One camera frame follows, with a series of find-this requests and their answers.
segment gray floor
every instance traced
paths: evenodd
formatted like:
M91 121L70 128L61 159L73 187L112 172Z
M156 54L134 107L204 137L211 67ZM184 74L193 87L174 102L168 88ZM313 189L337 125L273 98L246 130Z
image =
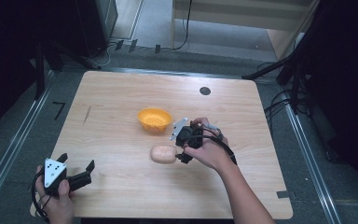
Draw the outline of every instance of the gray floor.
M147 8L148 2L156 3L156 1L145 0L144 9ZM264 49L266 52L265 56L262 56L264 53L260 52L260 56L257 57L253 57L256 53L247 54L252 57L228 57L228 55L233 55L234 53L224 50L220 50L218 53L208 53L210 48L208 47L202 51L201 45L197 53L190 51L162 51L160 54L155 54L154 48L142 48L142 46L153 47L157 44L153 44L153 42L159 42L157 40L151 41L152 44L150 46L142 42L146 39L151 39L151 37L141 37L141 27L144 27L140 25L144 21L142 16L145 16L144 11L141 14L140 23L134 35L138 38L138 48L134 52L130 52L129 46L123 46L120 50L110 49L111 62L103 66L104 71L112 71L118 68L132 68L180 73L203 73L213 74L217 77L241 78L241 75L255 72L257 66L261 63L272 60L269 57L273 55L271 49ZM260 35L261 33L257 31L253 36ZM159 37L166 35L151 32L149 36ZM261 35L259 38L260 40L258 41L266 45L269 42L265 35ZM194 45L196 43L190 41L190 47ZM258 50L253 49L253 44L246 41L243 45L244 50L249 52ZM104 63L107 61L107 55L102 54L93 60ZM65 67L62 69L62 72L56 73L56 78L51 85L45 105L38 114L31 131L28 133L16 157L17 159L14 160L0 188L0 223L43 223L43 221L31 217L29 214L31 197L27 189L34 176L34 168L50 156L55 146L70 104L76 94L78 83L85 71L76 62L65 60ZM264 107L267 107L271 99L280 91L280 87L273 82L273 78L277 74L278 71L275 71L256 82ZM0 160L34 102L34 93L35 87L32 86L0 120ZM66 103L57 120L54 118L58 113L59 107L52 102ZM317 160L317 164L337 206L342 223L358 223L358 173L347 164L333 164L327 161L324 155L323 143L321 143L313 127L312 120L305 116L300 116L300 119L310 141L313 155ZM273 131L274 146L280 161L286 187L292 193L291 202L294 209L294 216L291 219L277 220L277 222L328 223L291 123L284 110L274 117Z

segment metal frame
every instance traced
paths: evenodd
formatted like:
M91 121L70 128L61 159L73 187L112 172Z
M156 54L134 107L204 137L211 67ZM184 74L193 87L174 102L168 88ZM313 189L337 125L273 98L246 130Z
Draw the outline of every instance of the metal frame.
M282 98L289 99L289 94L286 93ZM327 185L324 182L324 178L322 176L321 171L319 170L315 157L313 156L310 143L308 142L308 139L304 133L298 115L293 112L292 107L289 104L287 104L285 108L287 116L289 117L290 122L292 124L293 130L295 131L298 144L301 148L301 152L304 156L305 163L307 164L308 170L310 172L310 177L312 178L313 185L319 196L319 200L326 215L327 221L331 224L341 223L335 203L333 201L333 198L331 197Z
M28 133L31 131L34 121L36 120L41 108L43 107L46 99L48 98L49 90L51 84L55 79L55 74L50 71L47 75L47 87L43 94L40 96L39 100L34 101L27 115L25 116L24 121L22 122L20 128L17 130L13 136L5 155L0 161L0 188L5 181L5 178L10 171L11 166L13 165L14 160L16 160L22 144L28 136Z

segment wrist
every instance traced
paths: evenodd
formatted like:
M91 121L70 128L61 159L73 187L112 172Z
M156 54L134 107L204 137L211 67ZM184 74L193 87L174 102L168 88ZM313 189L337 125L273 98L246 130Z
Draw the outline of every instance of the wrist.
M239 170L239 167L232 162L230 158L227 158L226 160L219 162L215 167L215 171L220 175L229 175L235 170Z

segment black cable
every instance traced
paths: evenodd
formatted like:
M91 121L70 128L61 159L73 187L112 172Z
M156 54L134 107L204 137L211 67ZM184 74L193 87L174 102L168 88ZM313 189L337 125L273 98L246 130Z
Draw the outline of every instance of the black cable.
M46 203L43 204L42 210L44 210L46 205L48 205L48 202L50 201L50 199L51 199L51 195L48 197L48 200L46 201Z
M268 63L261 63L261 64L259 64L259 65L257 66L257 72L258 72L258 69L259 69L261 66L263 66L264 64L268 64Z
M34 176L34 180L31 186L31 196L32 196L32 202L34 203L34 208L36 209L36 212L39 214L39 216L41 217L47 217L48 214L39 206L39 203L36 201L36 189L35 189L35 184L36 184L36 180L37 178L39 178L39 176L43 175L44 172L43 170L39 171L39 173L37 173Z
M281 110L283 110L285 108L285 106L287 104L291 104L291 103L295 103L296 106L298 107L299 106L299 103L303 103L305 100L307 100L307 97L304 97L302 99L296 99L295 102L293 102L291 99L283 99L283 100L280 100L279 102L277 103L274 103L275 100L283 93L285 92L288 92L288 91L291 91L291 90L286 90L286 91L281 91L279 92L277 95L274 96L274 98L272 99L271 101L271 104L269 107L265 108L264 109L264 112L267 113L269 112L267 115L266 115L266 118L268 119L267 121L267 124L268 124L268 127L269 127L269 132L271 134L271 138L273 139L273 127L272 127L272 118L278 114ZM280 107L278 107L278 109L274 109L275 106L277 105L280 105L281 103L285 103L285 105L281 105Z
M178 48L175 48L175 49L171 49L171 50L179 50L181 49L185 43L187 42L187 38L188 38L188 21L190 20L190 11L191 11L191 4L193 3L193 0L190 0L190 5L188 6L188 14L187 14L187 23L186 23L186 38L185 38L185 41L183 42L183 44L178 47Z

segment black hole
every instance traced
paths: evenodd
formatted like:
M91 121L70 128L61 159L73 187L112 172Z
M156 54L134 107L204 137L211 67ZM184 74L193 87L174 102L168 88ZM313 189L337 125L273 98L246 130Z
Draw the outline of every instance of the black hole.
M211 94L211 90L210 90L208 87L202 87L202 88L200 89L200 93L201 93L202 95L209 95L209 94Z

